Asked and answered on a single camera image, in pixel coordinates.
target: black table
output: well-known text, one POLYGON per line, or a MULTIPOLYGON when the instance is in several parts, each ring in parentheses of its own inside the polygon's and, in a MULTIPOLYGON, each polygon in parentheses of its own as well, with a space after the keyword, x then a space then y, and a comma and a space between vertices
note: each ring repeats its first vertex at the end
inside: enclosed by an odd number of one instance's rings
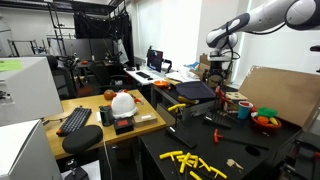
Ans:
POLYGON ((189 149, 166 136, 165 130, 140 137, 142 142, 141 162, 145 179, 179 179, 171 159, 159 159, 160 154, 177 150, 182 150, 184 154, 190 152, 198 155, 208 165, 225 173, 228 179, 261 179, 269 169, 261 170, 258 167, 262 167, 262 164, 270 159, 271 164, 277 164, 278 162, 275 162, 277 152, 285 145, 290 145, 291 141, 301 131, 300 127, 285 121, 282 121, 283 127, 280 129, 262 131, 251 120, 233 121, 232 129, 224 129, 203 125, 202 118, 203 116, 199 116, 178 124, 178 128, 184 129, 185 134, 191 140, 197 142, 197 147, 194 149, 189 149), (255 156, 247 152, 246 145, 236 144, 224 139, 220 139, 218 144, 214 144, 213 134, 216 128, 219 129, 219 134, 225 137, 265 146, 269 150, 256 148, 260 155, 255 156), (228 159, 235 160, 244 170, 241 170, 240 173, 239 169, 226 165, 228 159))

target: white robotic arm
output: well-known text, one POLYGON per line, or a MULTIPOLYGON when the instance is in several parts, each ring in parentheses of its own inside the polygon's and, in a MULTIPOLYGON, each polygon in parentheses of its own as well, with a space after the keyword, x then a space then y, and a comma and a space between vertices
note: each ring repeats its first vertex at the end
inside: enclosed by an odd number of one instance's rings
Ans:
POLYGON ((235 32, 265 31, 280 23, 295 30, 320 29, 320 0, 269 0, 237 16, 208 34, 207 44, 213 48, 210 57, 233 48, 237 43, 235 32))

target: wooden desk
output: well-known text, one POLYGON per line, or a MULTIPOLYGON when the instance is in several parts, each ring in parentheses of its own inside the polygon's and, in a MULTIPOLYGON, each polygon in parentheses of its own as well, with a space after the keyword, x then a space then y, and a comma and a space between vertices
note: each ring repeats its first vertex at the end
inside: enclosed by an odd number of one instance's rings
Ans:
MULTIPOLYGON (((131 90, 128 93, 134 95, 137 98, 141 98, 143 97, 141 95, 141 93, 138 90, 131 90)), ((86 125, 89 124, 96 124, 96 125, 101 125, 99 124, 99 122, 97 121, 96 118, 96 112, 99 111, 99 106, 101 105, 108 105, 111 104, 111 101, 106 101, 103 97, 103 95, 98 95, 98 96, 91 96, 91 97, 85 97, 85 98, 78 98, 78 99, 72 99, 72 100, 65 100, 65 101, 61 101, 62 102, 62 106, 64 109, 64 112, 58 115, 54 115, 54 116, 50 116, 50 117, 46 117, 45 119, 59 119, 59 118, 63 118, 63 117, 67 117, 69 114, 71 114, 71 112, 74 110, 75 107, 77 106, 83 106, 85 108, 91 108, 92 109, 92 114, 90 115, 86 125)), ((165 121, 161 118, 161 116, 152 108, 152 106, 149 104, 149 102, 147 100, 144 100, 144 105, 141 105, 139 103, 137 103, 137 107, 138 107, 138 114, 146 114, 149 112, 153 112, 156 114, 157 116, 157 122, 151 125, 147 125, 147 126, 143 126, 143 127, 139 127, 139 128, 134 128, 133 131, 131 132, 127 132, 121 135, 116 135, 115 131, 114 131, 114 127, 113 126, 109 126, 109 127, 103 127, 102 125, 102 129, 103 129, 103 133, 104 133, 104 139, 106 141, 107 144, 111 144, 111 143, 115 143, 115 142, 119 142, 125 139, 129 139, 132 137, 136 137, 136 136, 140 136, 142 134, 146 134, 161 128, 165 128, 166 127, 166 123, 165 121)), ((57 121, 57 122, 50 122, 49 124, 47 124, 45 126, 45 130, 46 130, 46 134, 48 137, 48 141, 49 144, 51 146, 53 155, 56 159, 61 159, 67 156, 71 156, 71 154, 66 153, 63 148, 62 148, 62 141, 63 141, 63 137, 58 137, 56 135, 56 131, 58 130, 58 128, 62 125, 61 122, 57 121)), ((94 145, 93 147, 91 147, 90 149, 94 149, 97 147, 103 146, 103 141, 99 142, 98 144, 94 145)))

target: toy fruit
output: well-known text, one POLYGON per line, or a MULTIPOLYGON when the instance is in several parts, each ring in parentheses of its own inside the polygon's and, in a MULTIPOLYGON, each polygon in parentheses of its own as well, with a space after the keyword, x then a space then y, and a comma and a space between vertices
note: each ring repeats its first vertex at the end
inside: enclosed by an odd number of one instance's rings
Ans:
POLYGON ((257 120, 260 124, 268 124, 269 122, 269 119, 265 116, 258 116, 257 120))
POLYGON ((108 89, 103 93, 103 96, 105 100, 112 100, 114 97, 114 91, 111 89, 108 89))
POLYGON ((277 121, 276 118, 271 117, 271 118, 269 118, 269 120, 270 120, 270 122, 271 122, 273 125, 278 126, 278 121, 277 121))

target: cardboard sheet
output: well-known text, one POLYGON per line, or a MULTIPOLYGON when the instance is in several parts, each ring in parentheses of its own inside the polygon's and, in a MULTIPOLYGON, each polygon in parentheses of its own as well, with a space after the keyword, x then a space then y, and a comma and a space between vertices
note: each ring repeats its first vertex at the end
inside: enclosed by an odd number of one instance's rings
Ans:
POLYGON ((320 75, 253 66, 239 92, 256 107, 278 111, 278 117, 306 127, 320 106, 320 75))

